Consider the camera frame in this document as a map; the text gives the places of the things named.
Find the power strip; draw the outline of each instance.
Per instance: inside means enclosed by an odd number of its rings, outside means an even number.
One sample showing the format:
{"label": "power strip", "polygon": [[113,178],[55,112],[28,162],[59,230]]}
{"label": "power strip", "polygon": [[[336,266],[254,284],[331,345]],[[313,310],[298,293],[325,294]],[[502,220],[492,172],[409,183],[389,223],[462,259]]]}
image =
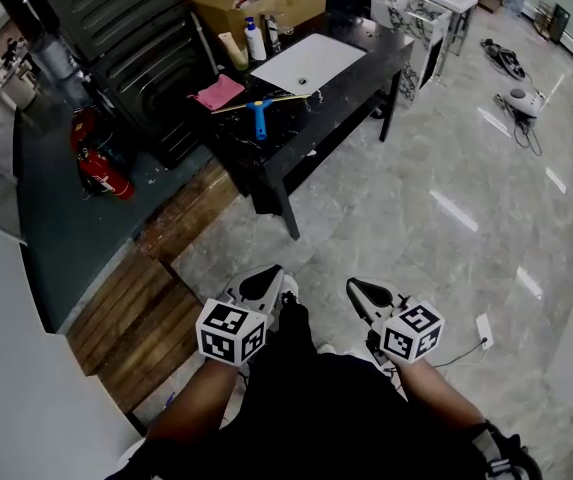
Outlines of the power strip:
{"label": "power strip", "polygon": [[482,348],[484,350],[488,350],[495,344],[495,340],[493,340],[493,333],[490,330],[490,321],[488,320],[488,315],[486,313],[479,315],[475,320],[475,323],[477,324],[479,339],[484,341],[484,338],[486,338],[486,341],[482,343]]}

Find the red fire extinguisher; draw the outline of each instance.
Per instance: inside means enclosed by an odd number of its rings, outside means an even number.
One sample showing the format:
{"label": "red fire extinguisher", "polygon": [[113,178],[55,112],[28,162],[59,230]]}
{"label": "red fire extinguisher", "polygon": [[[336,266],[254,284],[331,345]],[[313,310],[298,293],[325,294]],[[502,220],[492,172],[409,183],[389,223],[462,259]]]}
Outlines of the red fire extinguisher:
{"label": "red fire extinguisher", "polygon": [[82,149],[78,155],[79,167],[88,176],[102,184],[119,199],[128,199],[133,195],[133,184],[110,166],[106,157],[93,149]]}

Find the white bottle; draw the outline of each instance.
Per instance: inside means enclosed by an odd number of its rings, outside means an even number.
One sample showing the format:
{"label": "white bottle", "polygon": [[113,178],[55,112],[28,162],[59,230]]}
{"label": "white bottle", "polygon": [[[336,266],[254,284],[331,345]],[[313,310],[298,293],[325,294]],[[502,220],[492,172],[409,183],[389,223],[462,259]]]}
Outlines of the white bottle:
{"label": "white bottle", "polygon": [[264,39],[262,38],[262,31],[255,26],[255,20],[246,18],[248,26],[244,30],[246,34],[246,42],[248,42],[248,49],[250,56],[255,60],[266,60],[266,48],[264,48]]}

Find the marble floor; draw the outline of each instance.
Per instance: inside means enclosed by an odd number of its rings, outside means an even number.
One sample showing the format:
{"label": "marble floor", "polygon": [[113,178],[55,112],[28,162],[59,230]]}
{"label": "marble floor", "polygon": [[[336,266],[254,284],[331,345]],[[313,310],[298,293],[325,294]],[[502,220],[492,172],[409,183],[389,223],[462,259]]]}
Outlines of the marble floor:
{"label": "marble floor", "polygon": [[[543,155],[520,148],[493,102],[515,86],[479,47],[490,37],[517,53],[547,95],[535,131]],[[173,265],[203,298],[243,269],[279,263],[294,273],[313,338],[363,351],[350,276],[391,280],[445,316],[431,362],[478,342],[487,313],[495,346],[448,379],[505,432],[518,432],[547,479],[573,478],[573,409],[544,374],[573,301],[573,60],[532,25],[478,9],[460,57],[415,106],[397,114],[385,144],[365,121],[292,196],[302,237],[238,198]],[[471,355],[467,362],[479,356]],[[136,414],[150,421],[200,364],[191,359]],[[227,417],[234,416],[236,390]]]}

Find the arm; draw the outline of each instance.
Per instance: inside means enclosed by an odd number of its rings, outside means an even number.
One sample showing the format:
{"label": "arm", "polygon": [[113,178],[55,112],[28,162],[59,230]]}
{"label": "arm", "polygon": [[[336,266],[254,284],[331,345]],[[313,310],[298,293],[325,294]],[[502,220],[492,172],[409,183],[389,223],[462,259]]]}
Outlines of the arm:
{"label": "arm", "polygon": [[409,402],[421,403],[451,430],[485,422],[483,414],[451,386],[425,359],[396,364]]}
{"label": "arm", "polygon": [[190,445],[217,432],[236,380],[237,367],[206,361],[151,425],[146,439]]}

